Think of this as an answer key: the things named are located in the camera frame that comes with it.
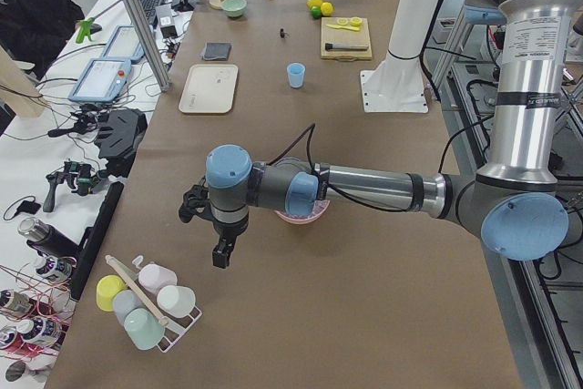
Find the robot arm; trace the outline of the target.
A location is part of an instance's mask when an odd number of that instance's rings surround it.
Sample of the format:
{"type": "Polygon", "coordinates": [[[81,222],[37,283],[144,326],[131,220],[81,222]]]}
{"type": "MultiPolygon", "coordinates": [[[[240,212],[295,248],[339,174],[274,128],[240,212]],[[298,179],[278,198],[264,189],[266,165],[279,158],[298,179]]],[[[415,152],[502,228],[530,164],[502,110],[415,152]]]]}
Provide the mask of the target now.
{"type": "Polygon", "coordinates": [[[560,107],[571,17],[582,0],[465,0],[498,8],[506,19],[487,162],[474,176],[354,169],[281,158],[255,162],[237,145],[206,159],[203,217],[219,242],[213,264],[225,268],[247,228],[249,207],[306,216],[316,200],[339,195],[388,212],[423,211],[476,235],[510,260],[539,259],[568,234],[548,161],[560,107]]]}

